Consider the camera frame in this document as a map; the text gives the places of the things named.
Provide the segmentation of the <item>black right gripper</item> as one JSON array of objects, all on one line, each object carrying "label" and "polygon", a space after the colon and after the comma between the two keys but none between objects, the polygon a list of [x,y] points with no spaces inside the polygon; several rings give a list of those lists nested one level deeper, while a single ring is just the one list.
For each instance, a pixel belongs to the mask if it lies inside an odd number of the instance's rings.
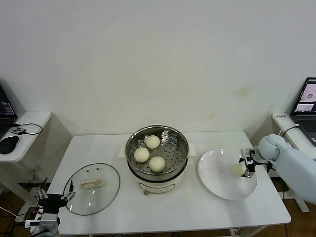
[{"label": "black right gripper", "polygon": [[[255,164],[257,164],[257,165],[263,165],[263,164],[266,163],[266,160],[263,159],[263,158],[261,157],[261,155],[260,155],[258,152],[256,152],[255,150],[251,150],[251,151],[250,151],[250,157],[252,158],[253,162],[254,162]],[[239,163],[242,163],[242,162],[246,163],[246,158],[240,157],[240,159],[239,159],[238,162],[239,162]],[[245,171],[245,172],[242,174],[242,177],[243,177],[243,178],[251,178],[251,177],[253,177],[253,175],[254,175],[254,172]]]}]

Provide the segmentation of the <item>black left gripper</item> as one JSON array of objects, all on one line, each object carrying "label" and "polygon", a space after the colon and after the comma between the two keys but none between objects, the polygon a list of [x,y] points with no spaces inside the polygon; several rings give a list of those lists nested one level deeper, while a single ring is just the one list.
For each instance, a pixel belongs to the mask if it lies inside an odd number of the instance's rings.
[{"label": "black left gripper", "polygon": [[47,178],[35,188],[35,197],[39,199],[39,206],[43,208],[42,214],[58,214],[59,209],[67,205],[66,200],[70,200],[76,194],[73,181],[70,181],[69,191],[65,195],[46,194],[44,190],[46,182]]}]

